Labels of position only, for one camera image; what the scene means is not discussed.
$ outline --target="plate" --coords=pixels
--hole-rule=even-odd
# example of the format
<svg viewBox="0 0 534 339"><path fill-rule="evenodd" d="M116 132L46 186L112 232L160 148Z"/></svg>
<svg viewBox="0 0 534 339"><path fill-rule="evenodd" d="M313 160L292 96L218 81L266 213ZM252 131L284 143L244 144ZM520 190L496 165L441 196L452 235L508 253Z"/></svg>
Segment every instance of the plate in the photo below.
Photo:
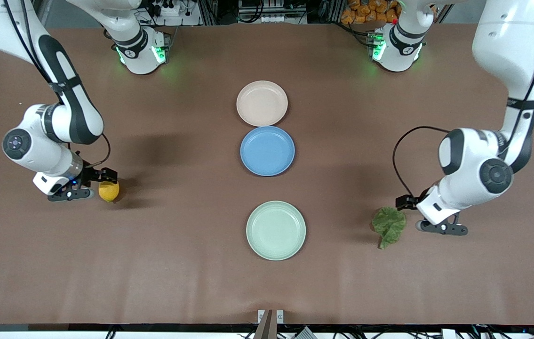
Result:
<svg viewBox="0 0 534 339"><path fill-rule="evenodd" d="M288 202L265 202L250 214L246 238L261 257L285 260L303 246L306 224L299 210Z"/></svg>
<svg viewBox="0 0 534 339"><path fill-rule="evenodd" d="M237 113L250 125L270 126L281 120L288 111L288 96L276 83L254 81L237 95Z"/></svg>
<svg viewBox="0 0 534 339"><path fill-rule="evenodd" d="M239 156L246 168L263 177L286 171L294 161L294 154L294 141L290 135L274 126L253 129L239 148Z"/></svg>

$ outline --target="brown tabletop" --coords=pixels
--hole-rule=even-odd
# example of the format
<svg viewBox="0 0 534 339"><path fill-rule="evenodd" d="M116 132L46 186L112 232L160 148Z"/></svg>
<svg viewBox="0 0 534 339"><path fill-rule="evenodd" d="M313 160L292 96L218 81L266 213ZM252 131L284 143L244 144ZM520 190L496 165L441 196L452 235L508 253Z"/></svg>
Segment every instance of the brown tabletop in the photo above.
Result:
<svg viewBox="0 0 534 339"><path fill-rule="evenodd" d="M506 90L471 56L475 25L435 25L404 73L372 64L336 26L182 28L170 63L129 73L101 30L62 42L112 142L106 163L123 199L51 203L33 172L0 147L0 323L236 323L261 308L289 323L534 324L534 149L501 198L462 213L468 236L417 231L377 249L370 219L404 193L394 143L417 125L498 129ZM295 141L291 168L250 174L235 110L255 80L290 101L277 126ZM55 97L32 65L0 52L0 144L24 110ZM419 193L439 180L443 134L418 131L398 152ZM76 145L88 161L103 141ZM306 242L282 262L250 249L246 220L284 200Z"/></svg>

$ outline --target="yellow lemon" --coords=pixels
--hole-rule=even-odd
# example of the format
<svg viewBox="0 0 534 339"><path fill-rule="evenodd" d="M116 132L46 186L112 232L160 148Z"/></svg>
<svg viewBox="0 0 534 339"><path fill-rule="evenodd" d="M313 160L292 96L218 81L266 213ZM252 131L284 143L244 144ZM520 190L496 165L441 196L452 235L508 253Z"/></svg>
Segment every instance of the yellow lemon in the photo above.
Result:
<svg viewBox="0 0 534 339"><path fill-rule="evenodd" d="M120 185L112 182L99 183L99 196L107 202L112 202L118 197L120 191Z"/></svg>

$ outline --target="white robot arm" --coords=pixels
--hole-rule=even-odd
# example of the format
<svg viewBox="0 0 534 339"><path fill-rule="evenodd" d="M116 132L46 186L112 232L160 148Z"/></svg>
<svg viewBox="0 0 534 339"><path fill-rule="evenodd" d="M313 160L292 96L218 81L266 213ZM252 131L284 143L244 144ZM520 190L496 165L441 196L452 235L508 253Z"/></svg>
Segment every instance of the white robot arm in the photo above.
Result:
<svg viewBox="0 0 534 339"><path fill-rule="evenodd" d="M379 46L371 49L372 59L385 69L401 72L411 67L419 57L422 41L434 21L430 5L455 4L465 0L400 0L402 13L395 24L385 24L375 33L383 37Z"/></svg>
<svg viewBox="0 0 534 339"><path fill-rule="evenodd" d="M142 0L67 0L87 12L108 32L120 60L135 74L147 74L166 62L168 40L164 33L142 27L132 9Z"/></svg>
<svg viewBox="0 0 534 339"><path fill-rule="evenodd" d="M116 172L95 171L64 146L95 142L103 133L104 121L66 51L43 28L29 0L0 0L0 50L35 65L60 100L29 107L22 122L5 135L5 155L37 172L33 182L47 195L62 191L76 178L79 187L108 174L116 182Z"/></svg>
<svg viewBox="0 0 534 339"><path fill-rule="evenodd" d="M400 197L397 207L417 203L421 230L444 233L448 217L507 191L529 161L534 128L534 0L487 0L472 45L476 62L508 89L499 131L454 129L438 148L445 176L422 197ZM453 230L466 232L464 227Z"/></svg>

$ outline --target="green leaf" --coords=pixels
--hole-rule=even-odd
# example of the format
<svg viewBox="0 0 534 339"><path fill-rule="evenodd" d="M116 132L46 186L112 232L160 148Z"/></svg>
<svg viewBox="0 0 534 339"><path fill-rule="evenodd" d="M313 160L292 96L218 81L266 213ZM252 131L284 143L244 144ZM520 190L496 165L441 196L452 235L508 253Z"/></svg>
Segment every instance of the green leaf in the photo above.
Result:
<svg viewBox="0 0 534 339"><path fill-rule="evenodd" d="M382 237L379 248L385 249L399 240L400 234L407 225L407 220L405 214L396 208L383 207L376 213L372 225L376 233Z"/></svg>

